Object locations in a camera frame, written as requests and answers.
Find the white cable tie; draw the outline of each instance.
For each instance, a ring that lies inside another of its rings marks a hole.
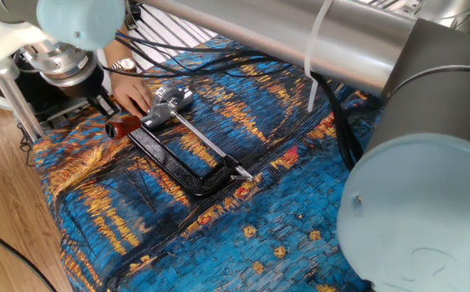
[[[314,51],[314,45],[316,44],[316,40],[318,39],[319,28],[322,26],[322,21],[325,18],[327,12],[329,11],[329,8],[331,8],[333,2],[334,0],[325,0],[322,7],[319,9],[318,15],[316,16],[316,20],[313,23],[313,28],[310,30],[310,38],[307,41],[307,46],[305,48],[305,76],[313,80],[313,85],[310,89],[309,104],[307,106],[308,112],[311,112],[313,110],[314,98],[316,97],[316,92],[318,91],[318,81],[316,81],[316,79],[314,79],[313,76],[310,74],[310,63]]]

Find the wooden floor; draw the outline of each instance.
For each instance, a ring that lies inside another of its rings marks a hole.
[[[59,292],[71,291],[60,264],[60,234],[49,215],[35,169],[25,165],[22,138],[11,112],[0,109],[0,237],[27,256]],[[47,291],[0,247],[0,292]]]

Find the wooden handle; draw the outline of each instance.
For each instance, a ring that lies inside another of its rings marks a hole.
[[[141,120],[138,117],[130,116],[121,120],[110,120],[105,124],[107,135],[114,140],[121,139],[134,130],[141,127]]]

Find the hand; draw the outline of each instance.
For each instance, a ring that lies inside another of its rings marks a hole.
[[[139,109],[135,107],[138,104],[145,114],[151,107],[152,94],[150,90],[145,87],[143,79],[138,77],[131,77],[126,75],[112,74],[111,87],[113,88],[114,97],[131,114],[142,118]]]

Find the light blue joint cover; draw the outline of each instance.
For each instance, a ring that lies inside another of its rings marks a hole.
[[[97,50],[114,40],[125,19],[124,0],[39,0],[42,30],[58,41]]]
[[[337,230],[377,292],[470,291],[470,142],[415,134],[372,149],[348,177]]]

